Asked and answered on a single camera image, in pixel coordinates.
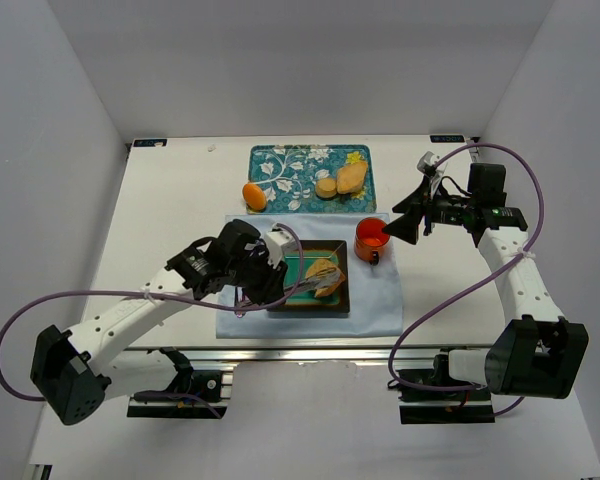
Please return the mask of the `brown bread slice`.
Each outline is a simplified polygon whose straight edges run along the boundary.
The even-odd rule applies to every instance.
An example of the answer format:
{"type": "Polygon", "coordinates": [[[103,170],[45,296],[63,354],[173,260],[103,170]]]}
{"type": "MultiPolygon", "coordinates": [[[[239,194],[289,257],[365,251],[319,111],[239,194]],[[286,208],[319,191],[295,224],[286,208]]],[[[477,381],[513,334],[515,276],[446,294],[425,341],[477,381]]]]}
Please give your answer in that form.
{"type": "Polygon", "coordinates": [[[326,258],[315,260],[307,269],[305,278],[314,282],[311,291],[315,298],[331,295],[346,280],[339,266],[326,258]]]}

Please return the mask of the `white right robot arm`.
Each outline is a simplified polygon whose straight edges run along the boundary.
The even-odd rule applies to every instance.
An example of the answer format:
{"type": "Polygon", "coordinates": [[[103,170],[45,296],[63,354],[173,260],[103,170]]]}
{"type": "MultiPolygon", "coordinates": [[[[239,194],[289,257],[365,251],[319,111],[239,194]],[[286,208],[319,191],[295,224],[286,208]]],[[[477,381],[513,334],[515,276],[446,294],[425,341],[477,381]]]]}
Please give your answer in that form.
{"type": "Polygon", "coordinates": [[[393,207],[397,217],[384,233],[416,244],[436,224],[464,228],[491,271],[508,321],[489,348],[438,354],[425,386],[459,391],[474,385],[498,395],[566,398],[589,336],[583,325],[567,321],[525,249],[528,226],[522,212],[506,204],[505,167],[473,164],[461,195],[443,187],[440,171],[430,166],[420,170],[421,183],[393,207]]]}

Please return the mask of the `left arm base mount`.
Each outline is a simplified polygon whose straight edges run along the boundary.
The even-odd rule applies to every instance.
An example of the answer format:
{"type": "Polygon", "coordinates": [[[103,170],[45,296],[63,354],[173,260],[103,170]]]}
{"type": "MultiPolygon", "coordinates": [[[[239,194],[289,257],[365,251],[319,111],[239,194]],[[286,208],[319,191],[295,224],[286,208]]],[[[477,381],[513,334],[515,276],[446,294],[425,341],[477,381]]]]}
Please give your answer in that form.
{"type": "Polygon", "coordinates": [[[142,389],[128,403],[128,418],[212,419],[224,417],[232,376],[228,371],[196,367],[172,347],[158,350],[158,359],[167,360],[174,371],[162,390],[142,389]]]}

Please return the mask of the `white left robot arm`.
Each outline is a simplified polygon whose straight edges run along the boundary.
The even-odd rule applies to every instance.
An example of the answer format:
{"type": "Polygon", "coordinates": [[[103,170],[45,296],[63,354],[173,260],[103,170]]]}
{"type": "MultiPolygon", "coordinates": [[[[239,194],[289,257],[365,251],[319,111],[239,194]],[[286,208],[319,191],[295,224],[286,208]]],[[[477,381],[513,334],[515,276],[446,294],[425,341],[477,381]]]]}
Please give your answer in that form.
{"type": "Polygon", "coordinates": [[[106,400],[135,396],[170,401],[193,395],[193,368],[173,347],[140,356],[128,347],[173,315],[199,306],[231,286],[252,306],[281,303],[287,252],[297,236],[275,225],[262,234],[243,220],[227,223],[218,236],[204,237],[166,262],[141,290],[121,293],[106,312],[36,339],[31,379],[59,420],[75,425],[106,400]]]}

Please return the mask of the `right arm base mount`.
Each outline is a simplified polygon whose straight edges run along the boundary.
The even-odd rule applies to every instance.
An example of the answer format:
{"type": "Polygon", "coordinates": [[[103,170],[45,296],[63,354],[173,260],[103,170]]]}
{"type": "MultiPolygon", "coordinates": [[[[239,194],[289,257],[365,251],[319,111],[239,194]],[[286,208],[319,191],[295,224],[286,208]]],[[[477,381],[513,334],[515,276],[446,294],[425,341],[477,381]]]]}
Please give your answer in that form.
{"type": "MultiPolygon", "coordinates": [[[[430,367],[401,368],[401,380],[428,387],[466,387],[468,382],[452,379],[448,374],[445,354],[434,357],[430,367]]],[[[491,394],[486,389],[440,392],[414,389],[399,384],[395,379],[387,382],[389,390],[398,393],[400,422],[403,425],[451,425],[494,423],[495,416],[491,394]]]]}

